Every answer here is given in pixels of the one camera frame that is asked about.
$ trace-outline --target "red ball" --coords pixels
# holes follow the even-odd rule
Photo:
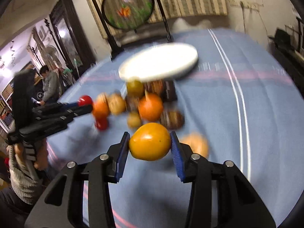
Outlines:
[[[83,105],[91,105],[93,104],[93,100],[91,99],[90,96],[88,95],[82,95],[79,99],[78,99],[78,105],[79,106],[83,106]]]
[[[95,119],[95,127],[98,130],[106,130],[108,127],[108,120],[106,117],[103,117],[101,119]]]

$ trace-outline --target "white round tray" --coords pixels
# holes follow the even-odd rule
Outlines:
[[[155,81],[181,76],[197,62],[194,46],[184,43],[166,43],[144,49],[125,60],[119,67],[124,81]]]

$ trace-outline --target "persimmon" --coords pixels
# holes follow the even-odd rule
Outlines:
[[[93,103],[92,115],[96,120],[106,118],[110,114],[109,106],[107,102],[97,100]]]
[[[162,99],[154,93],[145,92],[145,96],[140,100],[138,112],[142,119],[149,122],[157,121],[163,111]]]

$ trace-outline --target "orange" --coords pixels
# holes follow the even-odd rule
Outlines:
[[[208,158],[209,146],[205,137],[198,133],[192,133],[180,140],[180,143],[187,144],[191,147],[193,153],[199,154],[204,158]]]
[[[161,98],[154,93],[146,92],[146,95],[140,100],[138,105],[140,117],[149,122],[157,121],[161,117],[163,109]]]
[[[107,117],[109,113],[109,106],[106,102],[103,102],[102,100],[97,100],[93,103],[92,115],[96,118],[96,120]]]
[[[170,147],[171,139],[168,130],[155,122],[142,125],[129,141],[132,156],[146,161],[155,161],[165,157]]]

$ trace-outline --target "red object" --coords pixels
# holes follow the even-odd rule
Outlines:
[[[93,100],[91,99],[90,96],[88,95],[82,95],[79,99],[78,99],[78,105],[79,106],[83,106],[83,105],[92,105],[93,104]]]
[[[95,127],[98,130],[106,130],[108,128],[108,120],[106,117],[101,118],[101,119],[95,119]]]
[[[9,166],[9,158],[5,158],[4,159],[4,164],[6,165],[6,167],[9,169],[10,166]]]

